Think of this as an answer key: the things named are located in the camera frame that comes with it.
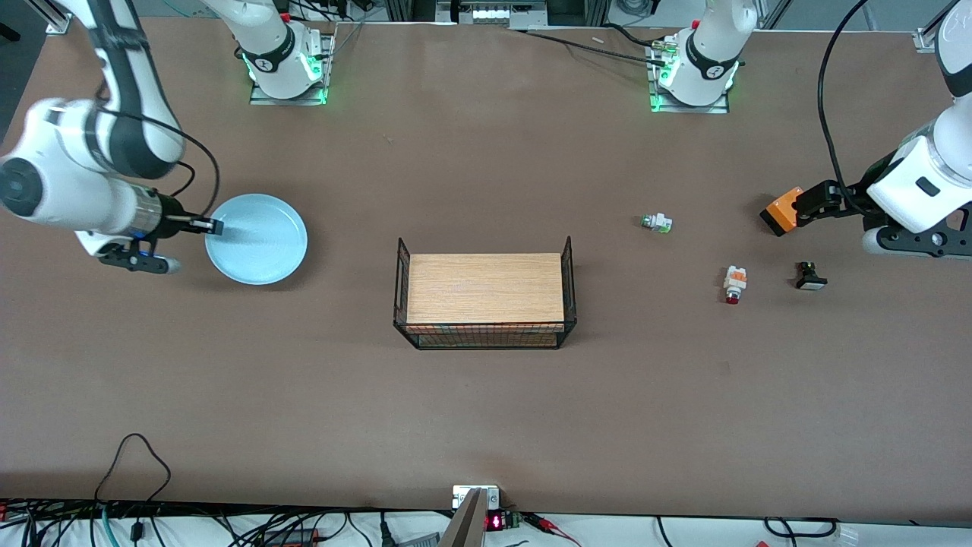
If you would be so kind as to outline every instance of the wire basket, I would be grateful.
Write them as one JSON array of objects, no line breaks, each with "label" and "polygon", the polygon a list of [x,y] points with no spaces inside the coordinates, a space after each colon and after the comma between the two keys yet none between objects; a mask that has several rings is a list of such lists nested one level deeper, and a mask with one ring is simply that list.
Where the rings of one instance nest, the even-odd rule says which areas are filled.
[{"label": "wire basket", "polygon": [[573,254],[567,238],[560,254],[563,320],[498,322],[408,322],[411,254],[399,238],[395,281],[395,328],[418,349],[556,349],[577,324]]}]

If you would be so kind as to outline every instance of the wire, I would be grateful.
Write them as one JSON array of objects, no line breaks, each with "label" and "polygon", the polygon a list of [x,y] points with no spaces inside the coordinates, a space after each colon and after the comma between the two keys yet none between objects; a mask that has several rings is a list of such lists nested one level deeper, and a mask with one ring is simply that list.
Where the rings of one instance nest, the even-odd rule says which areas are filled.
[{"label": "wire", "polygon": [[[777,531],[777,530],[773,529],[773,527],[770,526],[770,522],[771,521],[776,521],[776,522],[782,524],[783,525],[783,529],[785,529],[786,532],[781,532],[781,531]],[[790,542],[791,542],[791,544],[793,545],[793,547],[798,547],[797,544],[796,544],[796,539],[798,537],[806,537],[808,539],[821,539],[822,537],[830,537],[831,535],[837,533],[837,521],[836,520],[833,520],[833,519],[822,519],[822,520],[819,520],[819,522],[828,523],[830,525],[830,529],[828,529],[827,531],[821,531],[821,532],[795,532],[795,531],[793,531],[793,528],[789,525],[789,523],[786,521],[786,519],[784,519],[783,517],[766,517],[766,518],[764,518],[763,519],[763,528],[765,528],[766,531],[768,531],[769,533],[771,533],[772,535],[774,535],[776,537],[782,537],[784,539],[789,539]]]},{"label": "wire", "polygon": [[533,34],[531,32],[527,32],[526,30],[517,30],[516,32],[521,32],[523,34],[526,34],[527,36],[535,36],[537,38],[542,38],[544,40],[550,40],[551,42],[557,42],[558,44],[564,44],[565,46],[572,46],[572,47],[575,47],[575,48],[581,48],[582,50],[587,50],[588,52],[594,52],[596,54],[608,55],[608,56],[618,57],[618,58],[626,58],[626,59],[630,59],[630,60],[636,60],[637,62],[645,62],[645,63],[648,63],[648,64],[653,64],[655,66],[665,66],[665,62],[662,61],[662,60],[660,60],[660,59],[650,59],[650,58],[647,58],[647,57],[639,57],[639,56],[636,56],[636,55],[626,55],[626,54],[620,54],[618,52],[611,52],[611,51],[608,51],[608,50],[602,50],[602,49],[599,49],[599,48],[592,48],[591,46],[586,46],[584,44],[577,44],[577,42],[571,42],[570,40],[564,40],[563,38],[555,38],[553,36],[548,36],[546,34]]},{"label": "wire", "polygon": [[364,541],[367,541],[367,547],[374,547],[373,545],[371,545],[371,540],[368,539],[367,535],[365,535],[363,531],[361,531],[358,527],[355,526],[355,521],[352,520],[351,514],[345,513],[345,515],[347,515],[348,517],[348,524],[351,525],[351,528],[355,529],[357,533],[361,534],[362,537],[364,538]]},{"label": "wire", "polygon": [[154,124],[156,126],[159,126],[160,128],[168,129],[168,130],[170,130],[170,131],[178,134],[179,136],[185,138],[186,140],[188,140],[189,142],[191,142],[192,144],[194,144],[199,150],[201,150],[202,153],[205,154],[207,158],[209,158],[209,162],[211,164],[213,164],[214,180],[213,180],[213,195],[209,198],[209,202],[206,203],[206,207],[204,209],[202,209],[202,212],[199,213],[199,216],[200,217],[204,217],[207,214],[209,214],[209,211],[213,208],[213,204],[216,203],[216,197],[220,194],[220,164],[219,164],[219,162],[216,161],[216,157],[213,156],[213,153],[210,152],[208,148],[206,148],[206,145],[202,144],[201,142],[199,142],[198,139],[196,139],[194,136],[186,133],[185,131],[183,131],[183,130],[181,130],[179,128],[174,128],[174,127],[170,126],[169,124],[167,124],[166,122],[162,122],[160,120],[156,120],[155,118],[150,118],[148,116],[142,116],[141,114],[127,114],[125,112],[118,112],[116,110],[108,110],[107,108],[103,108],[103,107],[98,107],[98,112],[103,112],[105,114],[111,114],[112,116],[117,116],[119,118],[128,118],[129,120],[136,120],[138,122],[148,122],[150,124]]},{"label": "wire", "polygon": [[192,181],[195,180],[195,168],[193,168],[192,165],[189,165],[186,162],[176,162],[176,165],[181,165],[189,170],[189,180],[187,180],[186,184],[182,185],[182,187],[179,190],[176,190],[175,192],[170,194],[170,196],[172,196],[173,198],[182,194],[183,191],[185,191],[189,187],[189,185],[192,184]]},{"label": "wire", "polygon": [[338,535],[339,533],[341,533],[341,531],[342,531],[342,530],[344,530],[344,527],[346,527],[346,526],[348,526],[348,521],[349,521],[349,520],[351,520],[351,517],[350,517],[350,515],[348,515],[347,513],[345,513],[345,514],[344,514],[344,522],[343,522],[343,523],[341,523],[341,528],[339,528],[339,529],[337,529],[337,531],[336,531],[335,533],[333,533],[333,534],[331,534],[331,535],[327,535],[327,536],[325,536],[325,537],[324,537],[324,539],[322,539],[322,541],[327,541],[327,540],[329,540],[329,539],[334,539],[334,538],[336,538],[336,537],[337,537],[337,535]]},{"label": "wire", "polygon": [[557,537],[563,537],[564,539],[569,540],[570,542],[572,542],[577,547],[583,547],[583,545],[581,545],[580,543],[578,543],[576,539],[570,537],[566,532],[564,532],[564,531],[562,531],[560,529],[556,529],[554,531],[551,531],[551,533],[553,533]]},{"label": "wire", "polygon": [[834,30],[834,34],[830,37],[830,42],[827,44],[827,49],[823,53],[823,60],[820,62],[820,73],[816,78],[816,112],[820,116],[820,128],[823,129],[823,139],[827,142],[827,153],[830,155],[830,162],[834,167],[834,176],[837,179],[837,186],[841,191],[841,196],[844,201],[850,205],[850,207],[857,211],[858,213],[870,217],[870,218],[882,218],[883,215],[876,214],[871,211],[864,210],[856,201],[851,199],[851,191],[848,190],[847,184],[844,183],[844,174],[841,172],[841,166],[837,161],[837,150],[834,147],[834,139],[830,136],[830,127],[827,125],[827,115],[823,110],[823,76],[827,72],[827,63],[830,62],[830,54],[834,50],[834,45],[837,44],[837,38],[844,31],[844,27],[847,26],[848,22],[860,10],[864,4],[867,4],[868,0],[859,0],[854,4],[853,8],[844,19],[841,20],[840,24],[837,25],[837,29]]},{"label": "wire", "polygon": [[344,40],[341,40],[341,43],[337,45],[337,48],[334,49],[334,53],[330,54],[330,56],[332,57],[337,56],[337,52],[340,52],[341,49],[344,48],[344,45],[348,43],[348,40],[350,40],[351,37],[354,36],[356,33],[360,32],[361,28],[365,26],[365,20],[371,18],[377,13],[378,13],[377,11],[372,10],[370,13],[364,14],[364,17],[362,17],[361,20],[358,21],[358,24],[355,25],[353,29],[351,29],[351,32],[344,37]]},{"label": "wire", "polygon": [[108,535],[108,541],[112,544],[112,547],[121,547],[119,541],[115,539],[115,533],[112,531],[111,525],[108,523],[108,506],[103,506],[101,508],[101,524],[105,527],[105,533]]},{"label": "wire", "polygon": [[96,503],[101,503],[102,502],[101,501],[101,487],[105,486],[105,482],[107,482],[108,481],[108,478],[111,477],[112,476],[112,473],[115,472],[115,466],[118,465],[118,463],[119,463],[119,457],[122,455],[122,448],[124,448],[124,444],[128,441],[128,439],[130,439],[132,437],[137,437],[139,440],[141,440],[143,443],[145,443],[145,448],[149,449],[149,454],[151,454],[152,457],[154,457],[156,459],[156,461],[158,462],[158,464],[161,465],[163,469],[165,469],[165,481],[163,481],[162,482],[162,485],[160,487],[158,487],[155,492],[152,492],[152,495],[150,495],[149,497],[147,497],[145,500],[146,501],[152,501],[152,499],[154,497],[156,497],[160,492],[162,492],[162,490],[165,489],[165,487],[167,487],[169,485],[169,481],[172,480],[172,469],[169,468],[168,464],[165,463],[165,460],[164,459],[162,459],[161,457],[158,456],[158,454],[156,454],[156,449],[152,448],[152,443],[149,442],[149,439],[146,439],[145,438],[145,435],[143,435],[141,433],[128,433],[127,435],[125,435],[124,437],[121,438],[121,442],[119,443],[119,447],[115,450],[115,459],[112,460],[111,466],[108,467],[108,472],[105,473],[105,476],[101,478],[101,482],[99,482],[98,483],[98,486],[95,487],[95,489],[94,489],[94,501]]},{"label": "wire", "polygon": [[187,14],[186,12],[184,12],[184,11],[182,11],[182,10],[180,10],[179,8],[176,8],[175,6],[173,6],[173,5],[172,5],[172,4],[171,4],[171,3],[169,2],[169,0],[162,0],[162,2],[163,2],[163,3],[164,3],[164,4],[166,5],[166,6],[168,6],[169,8],[171,8],[173,12],[175,12],[175,13],[177,13],[177,14],[179,14],[180,16],[182,16],[182,17],[184,17],[184,18],[190,18],[190,17],[192,17],[191,15],[189,15],[189,14]]},{"label": "wire", "polygon": [[615,24],[613,22],[606,22],[606,23],[604,23],[601,26],[604,27],[604,28],[613,28],[614,30],[620,32],[629,41],[634,42],[635,44],[638,44],[639,46],[643,46],[643,47],[646,47],[646,48],[650,48],[652,42],[657,42],[659,40],[664,40],[665,39],[664,36],[661,36],[661,37],[655,38],[654,40],[647,40],[647,41],[640,40],[640,39],[636,38],[632,33],[628,32],[628,29],[627,28],[621,26],[620,24]]},{"label": "wire", "polygon": [[53,543],[51,543],[51,547],[57,547],[58,545],[60,545],[60,538],[64,535],[64,532],[66,532],[69,528],[71,528],[71,525],[73,525],[74,522],[78,520],[79,516],[81,516],[80,511],[76,513],[73,517],[71,517],[71,520],[67,522],[67,526],[57,531],[57,536],[54,538]]},{"label": "wire", "polygon": [[655,517],[655,520],[658,521],[658,531],[662,532],[662,539],[665,540],[666,547],[674,547],[672,542],[669,541],[668,535],[665,533],[665,525],[662,524],[662,518]]},{"label": "wire", "polygon": [[288,1],[291,4],[294,4],[295,6],[299,6],[301,9],[307,9],[307,10],[310,10],[312,12],[316,12],[318,14],[321,14],[322,16],[328,18],[328,20],[334,20],[334,19],[330,18],[330,16],[338,16],[342,20],[350,20],[350,21],[353,21],[354,20],[354,19],[348,17],[347,14],[342,15],[340,13],[335,13],[335,12],[329,12],[327,10],[322,10],[321,8],[315,8],[314,6],[309,5],[310,2],[308,2],[307,5],[305,5],[302,2],[298,2],[297,0],[288,0]]}]

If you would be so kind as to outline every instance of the green led light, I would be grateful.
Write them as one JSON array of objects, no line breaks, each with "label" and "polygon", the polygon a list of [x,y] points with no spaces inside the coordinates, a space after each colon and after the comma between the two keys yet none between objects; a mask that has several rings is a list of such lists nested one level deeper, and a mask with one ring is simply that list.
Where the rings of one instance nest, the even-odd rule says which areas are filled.
[{"label": "green led light", "polygon": [[246,65],[246,71],[250,74],[250,79],[255,82],[257,80],[257,77],[253,75],[253,66],[250,64],[250,59],[246,58],[245,55],[242,56],[243,56],[243,64]]},{"label": "green led light", "polygon": [[303,65],[304,70],[307,71],[307,77],[311,80],[321,79],[321,61],[316,58],[310,58],[307,55],[300,54],[298,57],[300,59],[300,64]]}]

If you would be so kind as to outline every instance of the brown table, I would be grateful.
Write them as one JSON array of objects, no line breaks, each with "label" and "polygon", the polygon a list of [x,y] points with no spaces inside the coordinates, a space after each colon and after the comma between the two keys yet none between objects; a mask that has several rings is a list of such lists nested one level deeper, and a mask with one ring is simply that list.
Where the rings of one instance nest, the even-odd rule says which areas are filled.
[{"label": "brown table", "polygon": [[[0,215],[0,495],[87,497],[137,430],[172,465],[167,499],[433,508],[496,483],[538,511],[968,517],[969,265],[867,255],[859,220],[776,238],[757,218],[831,176],[827,34],[754,35],[732,113],[691,116],[652,114],[636,63],[431,25],[364,28],[326,107],[251,107],[221,22],[145,25],[180,122],[221,161],[221,200],[292,203],[307,259],[243,286],[183,235],[160,247],[182,273],[134,274]],[[4,150],[29,104],[99,78],[83,32],[51,37]],[[827,91],[849,176],[949,101],[904,34],[842,38]],[[187,158],[200,206],[208,167]],[[638,228],[656,211],[670,234]],[[420,352],[392,327],[398,237],[558,252],[568,235],[579,322],[562,349]],[[831,285],[795,290],[801,260]],[[730,264],[749,274],[735,307]],[[161,478],[134,449],[119,474],[105,495]]]}]

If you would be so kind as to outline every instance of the white robotic arm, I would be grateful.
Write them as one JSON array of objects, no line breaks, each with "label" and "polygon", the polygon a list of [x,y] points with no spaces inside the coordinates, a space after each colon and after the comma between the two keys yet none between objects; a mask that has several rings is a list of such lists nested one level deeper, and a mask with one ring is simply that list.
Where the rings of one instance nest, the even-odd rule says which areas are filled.
[{"label": "white robotic arm", "polygon": [[905,137],[868,196],[909,232],[929,230],[972,201],[972,0],[942,20],[935,54],[955,103]]},{"label": "white robotic arm", "polygon": [[294,98],[324,77],[320,30],[284,22],[271,0],[201,1],[232,31],[250,77],[267,95]]},{"label": "white robotic arm", "polygon": [[677,48],[658,85],[685,104],[713,104],[732,84],[757,19],[754,0],[706,0],[698,26],[665,39]]},{"label": "white robotic arm", "polygon": [[[158,179],[185,146],[131,0],[59,1],[87,28],[110,98],[31,106],[20,141],[0,158],[0,202],[25,220],[75,231],[102,263],[173,273],[178,262],[155,254],[159,239],[218,234],[222,225],[205,218],[208,211],[187,213],[175,198],[117,176]],[[297,96],[321,79],[308,69],[318,31],[284,23],[269,0],[206,3],[232,29],[268,95]]]},{"label": "white robotic arm", "polygon": [[[775,200],[760,216],[778,236],[821,218],[863,214],[868,252],[972,258],[972,0],[946,15],[935,51],[953,105],[856,184],[827,180]],[[957,228],[946,220],[955,212]]]}]

